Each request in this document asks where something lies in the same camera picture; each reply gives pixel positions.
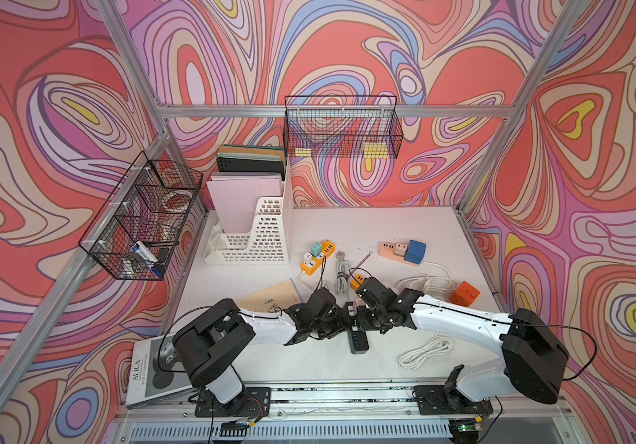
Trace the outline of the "black power strip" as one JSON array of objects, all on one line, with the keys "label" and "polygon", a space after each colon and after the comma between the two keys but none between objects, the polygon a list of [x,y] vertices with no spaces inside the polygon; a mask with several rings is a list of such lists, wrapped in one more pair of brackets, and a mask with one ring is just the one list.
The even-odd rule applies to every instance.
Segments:
[{"label": "black power strip", "polygon": [[347,319],[347,333],[349,333],[349,346],[354,355],[364,354],[369,351],[369,342],[366,331],[361,328],[358,311],[354,303],[346,303],[344,308]]}]

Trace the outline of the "orange cube socket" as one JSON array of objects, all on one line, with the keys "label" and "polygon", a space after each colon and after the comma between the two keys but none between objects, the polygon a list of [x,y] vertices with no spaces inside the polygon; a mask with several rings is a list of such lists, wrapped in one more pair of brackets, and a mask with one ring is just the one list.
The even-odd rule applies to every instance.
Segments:
[{"label": "orange cube socket", "polygon": [[463,281],[455,288],[448,298],[454,305],[470,307],[481,295],[481,292],[473,287],[469,282]]}]

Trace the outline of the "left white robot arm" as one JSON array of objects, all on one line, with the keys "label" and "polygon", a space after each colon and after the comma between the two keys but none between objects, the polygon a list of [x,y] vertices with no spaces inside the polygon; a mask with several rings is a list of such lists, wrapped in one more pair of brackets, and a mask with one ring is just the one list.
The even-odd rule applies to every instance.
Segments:
[{"label": "left white robot arm", "polygon": [[273,314],[239,308],[223,299],[177,331],[172,344],[192,387],[205,389],[227,406],[244,396],[234,361],[249,345],[292,346],[308,339],[330,340],[349,328],[349,319],[325,288],[306,301]]}]

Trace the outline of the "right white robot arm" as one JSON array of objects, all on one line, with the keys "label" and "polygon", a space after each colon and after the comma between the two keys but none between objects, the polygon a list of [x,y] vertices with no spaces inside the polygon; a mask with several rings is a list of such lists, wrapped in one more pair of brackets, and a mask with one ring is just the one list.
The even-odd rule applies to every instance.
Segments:
[{"label": "right white robot arm", "polygon": [[558,402],[569,352],[551,327],[535,313],[489,313],[444,302],[421,292],[395,293],[368,277],[356,294],[366,303],[358,310],[364,329],[386,333],[393,327],[432,330],[478,345],[495,358],[477,366],[459,364],[443,387],[450,409],[495,396],[518,393],[541,404]]}]

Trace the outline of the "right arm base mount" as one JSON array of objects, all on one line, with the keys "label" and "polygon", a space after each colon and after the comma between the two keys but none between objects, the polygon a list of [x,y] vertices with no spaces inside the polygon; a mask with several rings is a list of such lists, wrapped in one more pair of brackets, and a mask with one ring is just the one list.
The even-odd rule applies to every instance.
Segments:
[{"label": "right arm base mount", "polygon": [[416,386],[412,397],[422,416],[482,416],[493,414],[491,401],[470,401],[456,390],[447,391],[444,386]]}]

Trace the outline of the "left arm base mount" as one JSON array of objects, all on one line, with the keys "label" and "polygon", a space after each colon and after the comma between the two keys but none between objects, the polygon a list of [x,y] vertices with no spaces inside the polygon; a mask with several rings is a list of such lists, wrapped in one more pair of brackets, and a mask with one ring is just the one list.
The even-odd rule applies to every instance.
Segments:
[{"label": "left arm base mount", "polygon": [[195,402],[195,416],[199,418],[234,417],[261,420],[271,408],[272,390],[269,387],[248,387],[228,403],[219,403],[210,390],[203,390]]}]

